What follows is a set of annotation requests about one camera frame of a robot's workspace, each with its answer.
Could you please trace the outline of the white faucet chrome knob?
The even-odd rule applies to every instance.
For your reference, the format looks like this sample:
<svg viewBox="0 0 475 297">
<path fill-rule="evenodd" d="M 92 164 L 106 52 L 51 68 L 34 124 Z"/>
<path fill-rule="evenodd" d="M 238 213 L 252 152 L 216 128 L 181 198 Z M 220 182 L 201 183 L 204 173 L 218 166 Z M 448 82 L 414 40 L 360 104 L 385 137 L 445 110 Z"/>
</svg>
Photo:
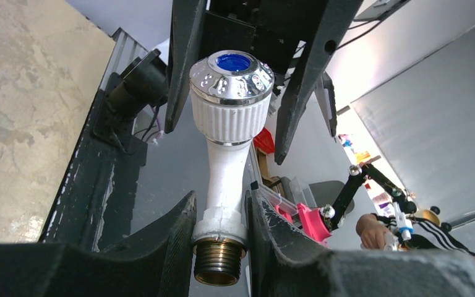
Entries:
<svg viewBox="0 0 475 297">
<path fill-rule="evenodd" d="M 247 252 L 242 180 L 252 141 L 265 126 L 273 84 L 272 70 L 243 51 L 218 51 L 190 69 L 193 118 L 207 140 L 210 171 L 205 210 L 192 233 L 200 283 L 239 281 Z"/>
</svg>

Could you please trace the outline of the person hand in background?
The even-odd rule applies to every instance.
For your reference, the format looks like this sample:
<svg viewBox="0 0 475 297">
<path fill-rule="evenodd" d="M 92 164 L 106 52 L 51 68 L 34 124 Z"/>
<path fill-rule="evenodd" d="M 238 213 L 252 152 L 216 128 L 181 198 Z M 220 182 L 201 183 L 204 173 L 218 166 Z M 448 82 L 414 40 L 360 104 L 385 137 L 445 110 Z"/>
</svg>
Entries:
<svg viewBox="0 0 475 297">
<path fill-rule="evenodd" d="M 362 215 L 357 221 L 356 233 L 366 249 L 384 249 L 385 237 L 391 234 L 390 230 L 377 220 L 371 213 Z"/>
</svg>

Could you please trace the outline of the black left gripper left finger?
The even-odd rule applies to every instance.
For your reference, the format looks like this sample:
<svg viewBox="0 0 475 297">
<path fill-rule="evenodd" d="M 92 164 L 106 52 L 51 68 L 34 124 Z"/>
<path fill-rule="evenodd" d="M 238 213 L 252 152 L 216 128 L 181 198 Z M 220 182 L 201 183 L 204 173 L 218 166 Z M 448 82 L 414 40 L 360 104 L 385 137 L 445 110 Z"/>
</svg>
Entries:
<svg viewBox="0 0 475 297">
<path fill-rule="evenodd" d="M 0 296 L 187 296 L 196 218 L 190 191 L 102 252 L 67 243 L 0 244 Z"/>
</svg>

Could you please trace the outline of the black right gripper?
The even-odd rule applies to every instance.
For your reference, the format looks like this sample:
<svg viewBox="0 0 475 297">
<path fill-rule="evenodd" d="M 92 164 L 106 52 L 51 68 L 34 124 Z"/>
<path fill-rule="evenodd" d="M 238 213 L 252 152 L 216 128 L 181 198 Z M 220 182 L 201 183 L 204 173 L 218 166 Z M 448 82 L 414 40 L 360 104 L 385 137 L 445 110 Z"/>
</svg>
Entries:
<svg viewBox="0 0 475 297">
<path fill-rule="evenodd" d="M 199 56 L 204 58 L 221 50 L 245 51 L 266 63 L 275 74 L 284 75 L 298 44 L 311 36 L 277 112 L 275 162 L 282 165 L 306 104 L 361 4 L 362 1 L 210 1 L 205 14 L 206 0 L 173 1 L 164 131 L 174 131 L 179 121 L 189 94 L 189 71 Z"/>
</svg>

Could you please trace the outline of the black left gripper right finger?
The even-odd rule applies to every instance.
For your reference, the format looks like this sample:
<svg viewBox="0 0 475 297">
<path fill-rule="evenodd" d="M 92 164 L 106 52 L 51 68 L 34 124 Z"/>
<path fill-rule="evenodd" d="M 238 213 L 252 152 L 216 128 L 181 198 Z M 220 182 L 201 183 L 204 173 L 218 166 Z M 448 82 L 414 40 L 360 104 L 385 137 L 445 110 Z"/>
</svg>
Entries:
<svg viewBox="0 0 475 297">
<path fill-rule="evenodd" d="M 475 259 L 423 250 L 334 251 L 246 193 L 252 296 L 475 296 Z"/>
</svg>

